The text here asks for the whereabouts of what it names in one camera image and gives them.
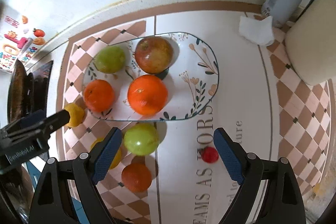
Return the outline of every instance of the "orange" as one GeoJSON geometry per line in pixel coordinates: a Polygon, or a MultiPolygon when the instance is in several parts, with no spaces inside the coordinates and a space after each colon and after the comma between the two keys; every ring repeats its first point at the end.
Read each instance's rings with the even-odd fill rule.
{"type": "Polygon", "coordinates": [[[142,75],[133,80],[127,93],[131,108],[145,116],[154,115],[162,110],[167,98],[165,84],[155,75],[142,75]]]}
{"type": "Polygon", "coordinates": [[[146,165],[133,163],[121,172],[121,181],[133,193],[144,192],[152,183],[152,174],[146,165]]]}
{"type": "Polygon", "coordinates": [[[114,91],[107,81],[97,79],[85,87],[83,98],[90,110],[103,112],[111,107],[114,101],[114,91]]]}

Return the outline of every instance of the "red apple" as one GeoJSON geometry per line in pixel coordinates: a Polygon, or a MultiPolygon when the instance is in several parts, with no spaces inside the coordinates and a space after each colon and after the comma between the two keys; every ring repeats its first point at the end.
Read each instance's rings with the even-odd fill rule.
{"type": "Polygon", "coordinates": [[[35,37],[44,37],[45,36],[45,32],[41,29],[33,29],[34,35],[35,37]]]}
{"type": "Polygon", "coordinates": [[[135,60],[148,74],[158,74],[168,68],[173,59],[173,48],[162,37],[147,37],[139,41],[135,60]]]}

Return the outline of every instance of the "green apple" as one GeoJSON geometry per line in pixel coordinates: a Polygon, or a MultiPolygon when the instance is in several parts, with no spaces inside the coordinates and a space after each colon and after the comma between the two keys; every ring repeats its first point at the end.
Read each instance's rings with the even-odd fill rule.
{"type": "Polygon", "coordinates": [[[94,64],[98,71],[104,74],[114,74],[125,65],[125,53],[118,46],[107,46],[95,56],[94,64]]]}
{"type": "Polygon", "coordinates": [[[126,131],[125,147],[133,154],[144,156],[154,152],[159,146],[159,135],[149,123],[139,123],[126,131]]]}

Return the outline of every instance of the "screw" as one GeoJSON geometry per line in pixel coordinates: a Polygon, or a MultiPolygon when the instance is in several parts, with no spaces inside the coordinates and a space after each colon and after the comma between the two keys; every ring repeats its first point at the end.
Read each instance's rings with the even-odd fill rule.
{"type": "Polygon", "coordinates": [[[82,153],[82,154],[79,155],[79,158],[82,159],[82,160],[84,160],[84,159],[86,159],[88,156],[89,156],[89,154],[86,153],[86,152],[84,152],[84,153],[82,153]]]}
{"type": "Polygon", "coordinates": [[[247,154],[247,157],[248,157],[250,160],[255,160],[257,156],[256,156],[254,153],[251,153],[251,152],[250,152],[250,153],[247,154]]]}
{"type": "Polygon", "coordinates": [[[282,162],[283,164],[287,164],[287,163],[288,163],[288,160],[287,160],[286,158],[281,158],[281,162],[282,162]]]}
{"type": "Polygon", "coordinates": [[[55,162],[55,158],[49,158],[48,160],[47,160],[47,163],[48,164],[53,164],[55,162]]]}

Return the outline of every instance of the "white paper towel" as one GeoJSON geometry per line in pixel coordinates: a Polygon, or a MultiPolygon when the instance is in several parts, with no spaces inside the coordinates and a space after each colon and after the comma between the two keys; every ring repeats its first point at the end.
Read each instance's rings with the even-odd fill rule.
{"type": "Polygon", "coordinates": [[[259,21],[254,18],[240,16],[239,34],[255,44],[261,46],[271,45],[274,42],[272,19],[272,16],[269,16],[259,21]]]}

